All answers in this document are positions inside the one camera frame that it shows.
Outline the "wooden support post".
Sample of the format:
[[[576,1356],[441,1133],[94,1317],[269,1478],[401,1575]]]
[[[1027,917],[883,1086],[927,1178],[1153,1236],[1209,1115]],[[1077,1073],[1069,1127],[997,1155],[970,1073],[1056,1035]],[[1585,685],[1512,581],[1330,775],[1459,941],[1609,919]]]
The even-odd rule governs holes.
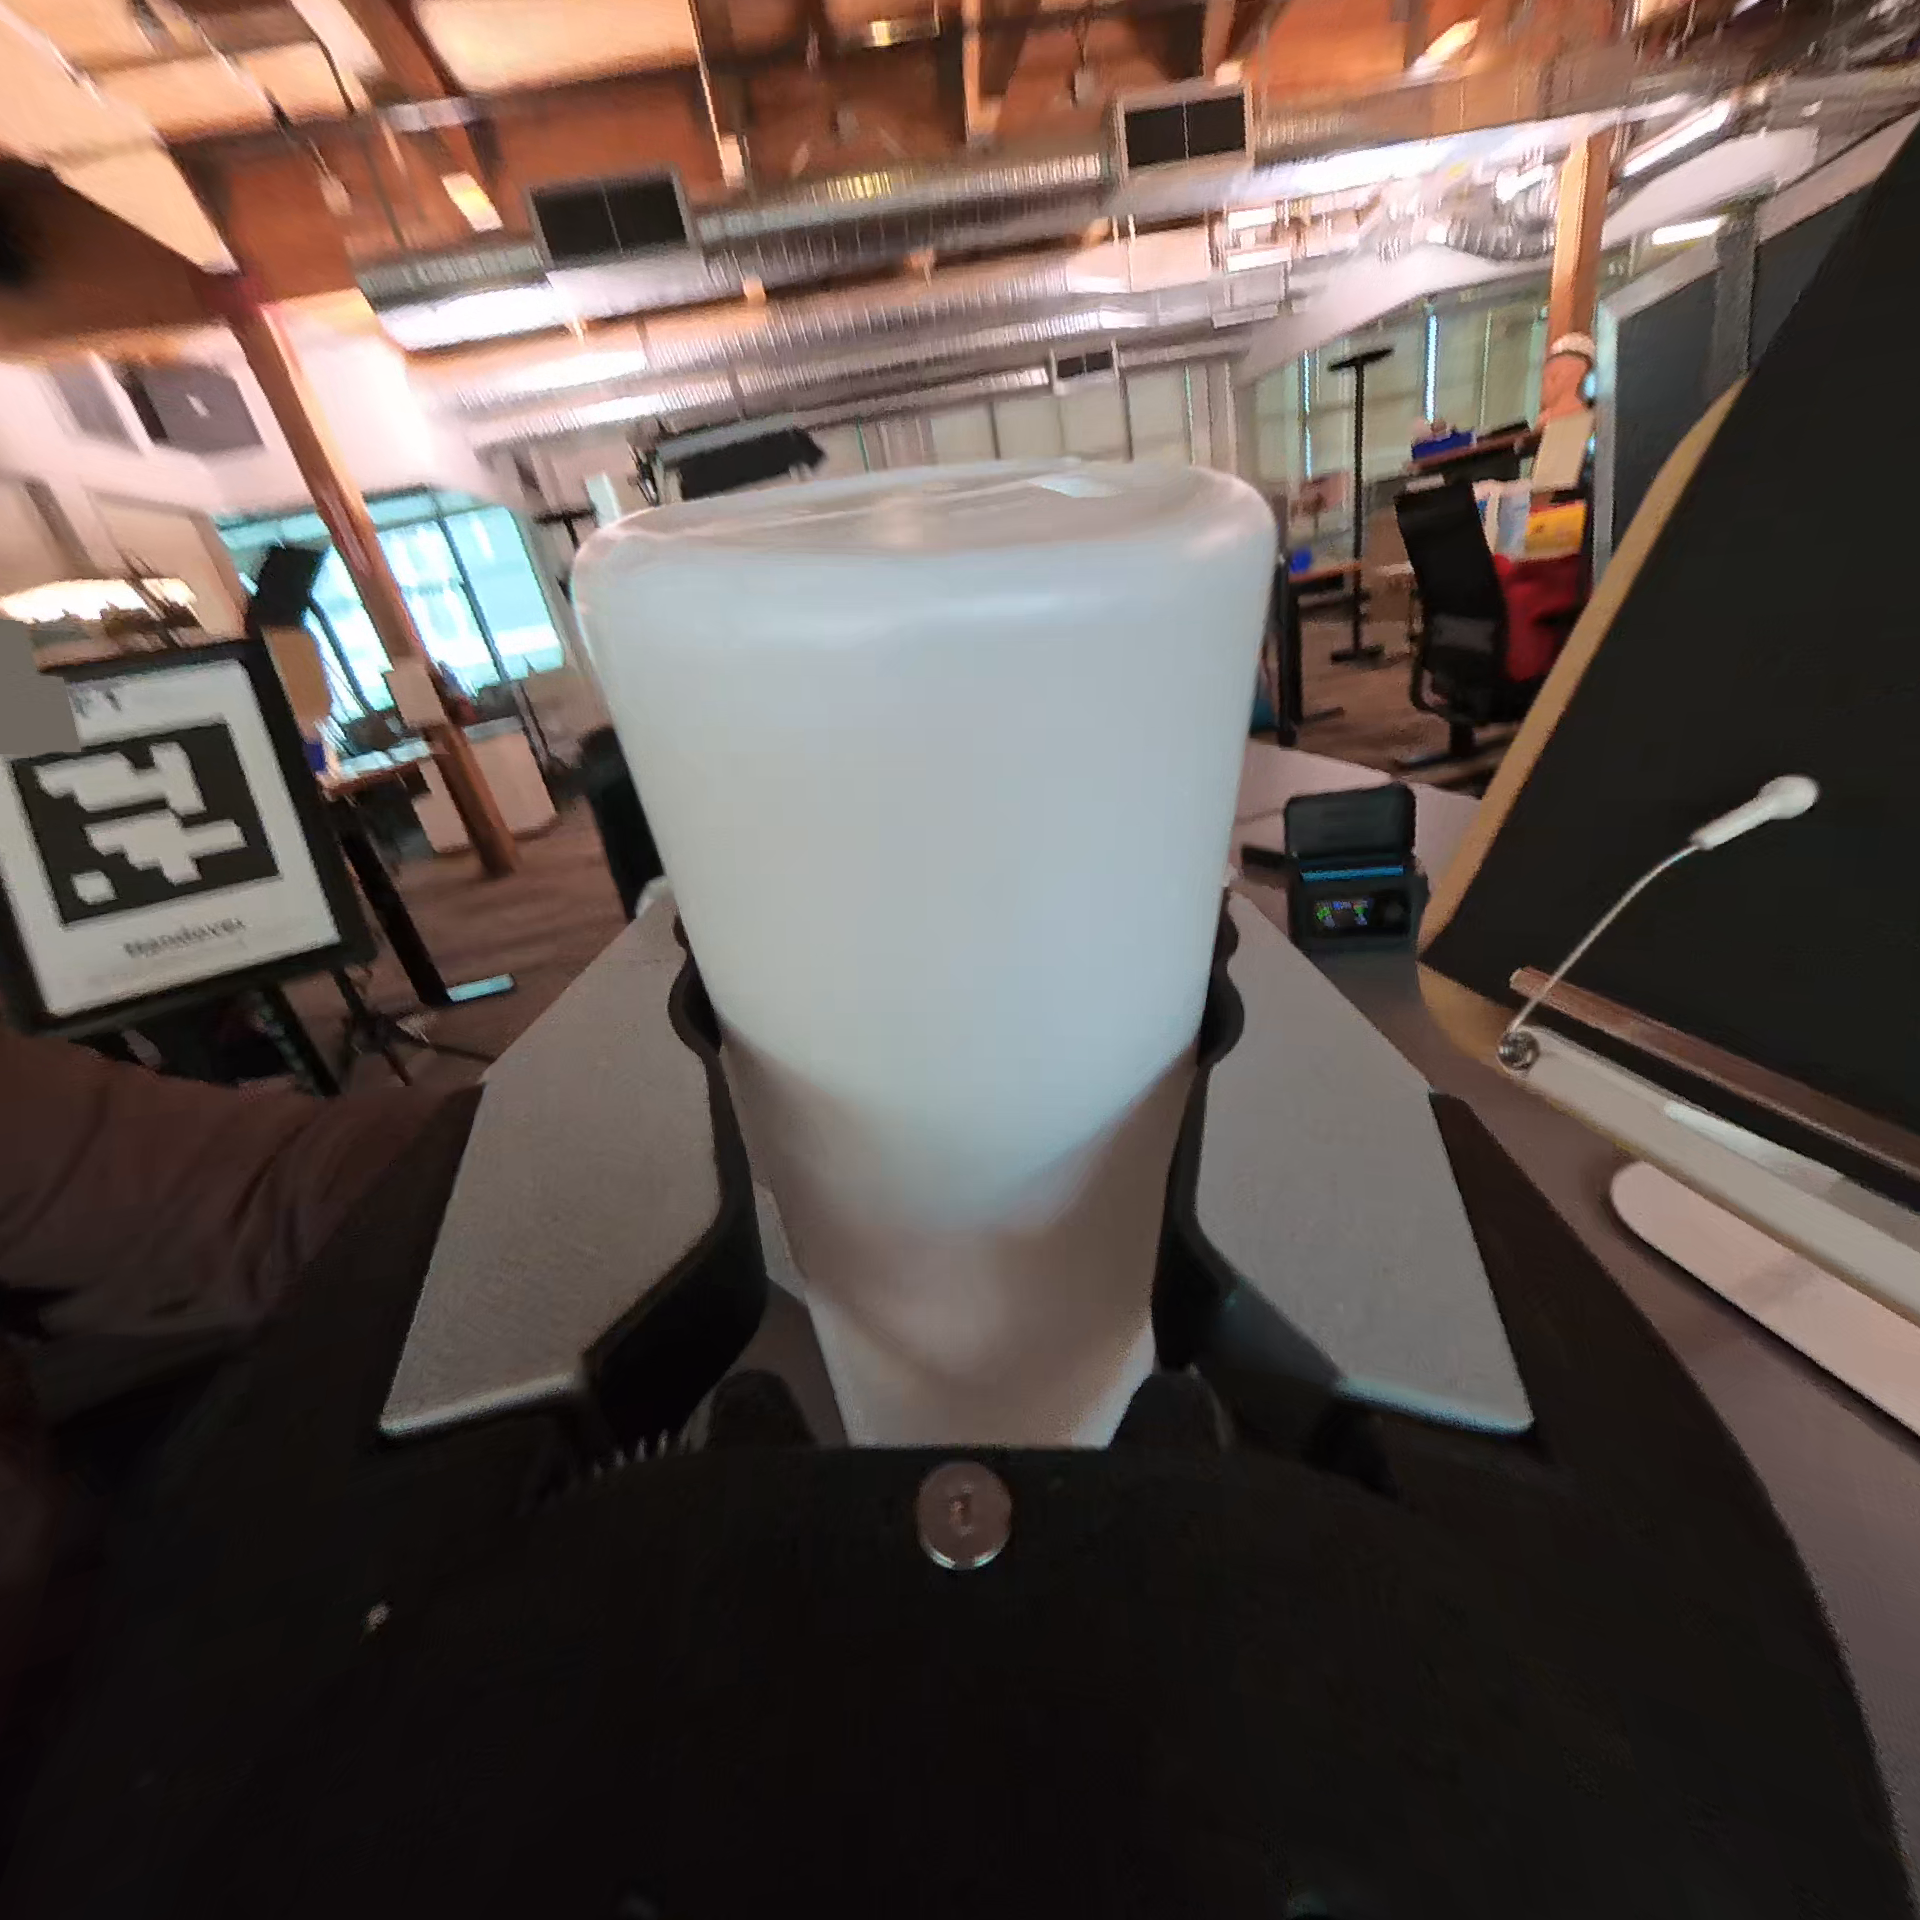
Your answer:
[[[521,863],[518,844],[504,826],[494,788],[473,755],[465,723],[448,701],[448,691],[432,665],[393,565],[379,543],[368,498],[352,478],[342,446],[320,409],[293,335],[255,297],[255,287],[245,275],[201,271],[199,297],[206,311],[225,324],[247,358],[311,503],[371,621],[383,658],[390,670],[399,673],[399,691],[432,697],[432,716],[411,719],[411,726],[423,734],[438,765],[481,873],[494,881],[513,875]]]

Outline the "black wooden-framed book stand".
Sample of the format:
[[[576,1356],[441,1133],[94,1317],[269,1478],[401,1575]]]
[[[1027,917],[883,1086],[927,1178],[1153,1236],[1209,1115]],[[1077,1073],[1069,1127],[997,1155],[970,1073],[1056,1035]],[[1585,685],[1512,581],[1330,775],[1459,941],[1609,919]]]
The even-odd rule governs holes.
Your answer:
[[[1914,135],[1672,450],[1422,937],[1459,1046],[1914,1323]],[[1693,827],[1496,1066],[1523,999]]]

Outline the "red jacket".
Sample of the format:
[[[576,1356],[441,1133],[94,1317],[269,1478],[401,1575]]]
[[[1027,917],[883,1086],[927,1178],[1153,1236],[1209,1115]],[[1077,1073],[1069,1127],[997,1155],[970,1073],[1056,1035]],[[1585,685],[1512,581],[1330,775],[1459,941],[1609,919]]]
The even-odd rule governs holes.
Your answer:
[[[1504,673],[1514,685],[1537,685],[1589,603],[1589,565],[1579,551],[1519,559],[1495,555],[1495,574],[1505,618]]]

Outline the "black softbox light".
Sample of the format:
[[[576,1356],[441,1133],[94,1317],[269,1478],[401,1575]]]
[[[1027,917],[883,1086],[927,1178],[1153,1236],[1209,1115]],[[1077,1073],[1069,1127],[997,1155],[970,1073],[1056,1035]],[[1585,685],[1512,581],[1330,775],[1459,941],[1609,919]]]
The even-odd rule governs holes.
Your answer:
[[[633,453],[647,506],[677,506],[813,475],[824,449],[802,425],[735,423],[659,438]]]

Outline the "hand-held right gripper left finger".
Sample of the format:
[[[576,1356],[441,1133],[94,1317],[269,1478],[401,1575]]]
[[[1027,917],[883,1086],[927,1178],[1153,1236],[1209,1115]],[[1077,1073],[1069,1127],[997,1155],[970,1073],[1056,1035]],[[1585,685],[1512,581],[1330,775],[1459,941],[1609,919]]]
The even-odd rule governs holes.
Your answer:
[[[478,1091],[379,1431],[672,1434],[767,1292],[713,1009],[678,917],[637,911]]]

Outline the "black office chair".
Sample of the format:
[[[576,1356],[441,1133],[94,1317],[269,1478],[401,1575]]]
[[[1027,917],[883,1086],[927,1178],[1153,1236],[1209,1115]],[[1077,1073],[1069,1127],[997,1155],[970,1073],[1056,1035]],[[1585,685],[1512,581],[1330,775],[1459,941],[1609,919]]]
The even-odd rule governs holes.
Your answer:
[[[1528,685],[1510,673],[1502,575],[1471,484],[1417,478],[1399,492],[1394,513],[1418,603],[1408,699],[1446,726],[1439,749],[1397,761],[1415,775],[1474,758],[1478,731],[1522,719]]]

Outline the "fiducial marker sign board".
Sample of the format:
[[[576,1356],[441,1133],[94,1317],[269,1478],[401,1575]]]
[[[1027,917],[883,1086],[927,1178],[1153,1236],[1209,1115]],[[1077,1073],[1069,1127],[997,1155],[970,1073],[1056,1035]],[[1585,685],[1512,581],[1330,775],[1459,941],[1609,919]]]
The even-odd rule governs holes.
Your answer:
[[[3,1012],[79,1038],[375,956],[261,641],[32,667],[1,772]]]

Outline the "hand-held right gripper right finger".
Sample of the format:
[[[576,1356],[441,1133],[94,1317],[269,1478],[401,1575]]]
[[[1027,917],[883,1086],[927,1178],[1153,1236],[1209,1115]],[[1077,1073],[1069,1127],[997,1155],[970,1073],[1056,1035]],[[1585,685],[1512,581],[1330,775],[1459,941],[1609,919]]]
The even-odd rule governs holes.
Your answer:
[[[1157,1357],[1281,1446],[1377,1413],[1530,1428],[1433,1091],[1242,891],[1167,1166]]]

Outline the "black charging case with screen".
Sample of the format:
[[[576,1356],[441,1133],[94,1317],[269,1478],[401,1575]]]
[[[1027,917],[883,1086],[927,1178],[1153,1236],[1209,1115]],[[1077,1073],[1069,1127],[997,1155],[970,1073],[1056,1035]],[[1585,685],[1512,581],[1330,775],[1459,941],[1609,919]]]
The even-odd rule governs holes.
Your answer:
[[[1287,935],[1301,949],[1410,949],[1427,881],[1408,785],[1297,795],[1281,809]]]

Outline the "white flat stand base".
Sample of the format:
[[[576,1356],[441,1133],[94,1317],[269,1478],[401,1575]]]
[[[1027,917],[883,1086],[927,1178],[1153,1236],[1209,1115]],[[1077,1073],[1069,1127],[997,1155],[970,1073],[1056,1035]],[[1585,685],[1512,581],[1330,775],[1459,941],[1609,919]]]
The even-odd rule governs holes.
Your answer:
[[[1619,1166],[1609,1201],[1646,1249],[1918,1435],[1918,1327],[1911,1318],[1649,1163]]]

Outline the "white plastic bottle black cap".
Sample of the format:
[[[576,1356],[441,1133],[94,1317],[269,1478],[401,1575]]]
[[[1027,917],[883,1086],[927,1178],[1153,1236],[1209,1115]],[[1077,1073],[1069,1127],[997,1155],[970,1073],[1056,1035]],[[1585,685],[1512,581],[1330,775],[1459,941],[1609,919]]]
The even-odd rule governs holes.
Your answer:
[[[1153,1369],[1277,526],[1187,465],[626,517],[570,596],[858,1446],[1098,1449]]]

